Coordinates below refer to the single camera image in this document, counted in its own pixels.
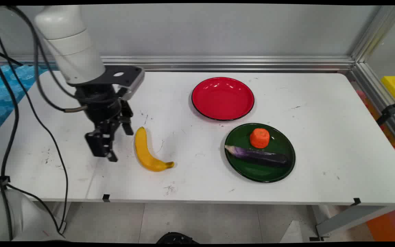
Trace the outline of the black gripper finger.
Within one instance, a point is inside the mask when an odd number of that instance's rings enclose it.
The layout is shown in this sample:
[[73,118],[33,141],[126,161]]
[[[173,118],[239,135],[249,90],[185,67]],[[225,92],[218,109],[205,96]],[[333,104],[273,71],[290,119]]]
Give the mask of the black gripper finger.
[[110,162],[118,161],[113,151],[115,132],[118,122],[100,122],[95,129],[85,134],[86,142],[95,157],[105,157]]
[[131,118],[133,117],[133,111],[127,101],[120,100],[121,104],[121,115],[119,122],[122,125],[123,130],[127,136],[133,136],[134,131],[131,127]]

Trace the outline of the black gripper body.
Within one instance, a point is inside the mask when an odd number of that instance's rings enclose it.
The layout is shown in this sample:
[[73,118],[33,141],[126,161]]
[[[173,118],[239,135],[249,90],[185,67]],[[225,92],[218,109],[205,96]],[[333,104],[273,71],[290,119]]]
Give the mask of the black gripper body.
[[90,133],[115,133],[119,128],[122,112],[121,100],[111,85],[88,85],[76,87],[75,97],[86,106],[84,113],[93,123]]

